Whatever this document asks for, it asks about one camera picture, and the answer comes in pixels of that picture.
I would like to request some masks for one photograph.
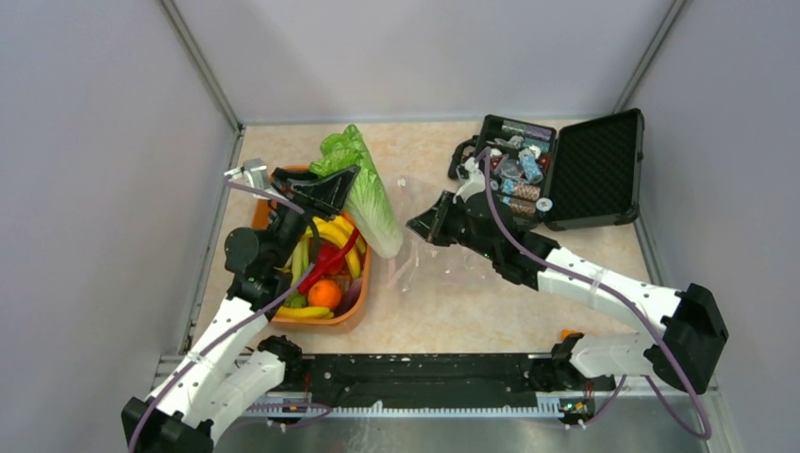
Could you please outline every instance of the orange plastic bin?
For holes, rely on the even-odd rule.
[[[305,165],[292,165],[283,167],[290,171],[304,171],[308,167]],[[253,222],[250,227],[254,229],[264,229],[270,223],[270,211],[273,210],[274,202],[258,200],[256,202],[256,212],[253,214]],[[372,264],[372,249],[367,246],[367,252],[361,257],[361,293],[353,307],[341,316],[331,319],[295,319],[281,318],[276,316],[270,322],[271,326],[291,331],[311,331],[317,333],[344,333],[352,330],[364,318],[367,291],[370,283],[370,268]],[[349,274],[341,273],[333,277],[339,284],[343,292],[350,287],[352,278]]]

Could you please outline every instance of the table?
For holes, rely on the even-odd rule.
[[[560,129],[575,121],[535,123]],[[345,126],[249,126],[239,161],[262,158],[270,168],[308,163],[319,158],[322,139],[342,132]],[[429,203],[419,201],[429,207],[441,190],[457,187],[446,176],[450,157],[456,145],[479,131],[480,122],[357,126],[384,179],[396,181],[398,175],[411,176],[412,184],[425,188],[418,191],[422,192],[420,197],[429,192]],[[224,268],[225,235],[235,227],[249,226],[254,208],[251,195],[231,192],[195,339],[210,323],[230,285],[231,275]],[[632,278],[649,280],[632,225],[561,232],[538,226],[536,230],[587,260]],[[448,260],[457,260],[459,249],[441,251],[450,254]],[[470,265],[474,266],[470,273],[461,270],[448,275],[442,271],[415,276],[410,291],[401,293],[386,287],[385,262],[379,260],[371,280],[367,312],[358,327],[346,334],[295,332],[289,338],[307,353],[546,352],[559,341],[564,328],[596,335],[633,331],[580,303],[512,285],[495,275],[487,261],[470,261]],[[276,333],[286,332],[267,326],[251,346]]]

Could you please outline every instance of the white wall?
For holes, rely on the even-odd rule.
[[[157,2],[2,2],[0,450],[125,451],[231,146]]]
[[[671,0],[180,0],[245,122],[586,117]]]
[[[642,205],[670,283],[709,286],[747,451],[796,451],[800,3],[696,1],[635,96]]]

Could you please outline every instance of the black case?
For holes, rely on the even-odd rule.
[[[533,216],[515,215],[514,220],[521,227],[534,227],[541,222],[555,231],[605,227],[630,224],[639,216],[644,132],[644,117],[639,109],[567,126],[561,131],[487,115],[477,140],[468,141],[469,145],[475,144],[475,154],[487,146],[487,141],[509,140],[515,135],[502,130],[504,121],[552,131],[550,165],[544,181],[538,185],[542,187],[541,197],[552,200],[553,208],[548,212],[537,210]],[[518,152],[494,147],[512,157]],[[463,147],[457,150],[449,174],[454,173],[457,162],[469,157],[463,151]],[[495,192],[501,197],[518,198]]]

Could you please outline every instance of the lettuce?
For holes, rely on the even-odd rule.
[[[403,231],[397,224],[386,187],[380,179],[361,132],[354,125],[342,134],[332,134],[320,144],[323,156],[308,166],[317,176],[328,176],[358,165],[360,171],[345,208],[364,240],[381,258],[392,258],[403,245]]]

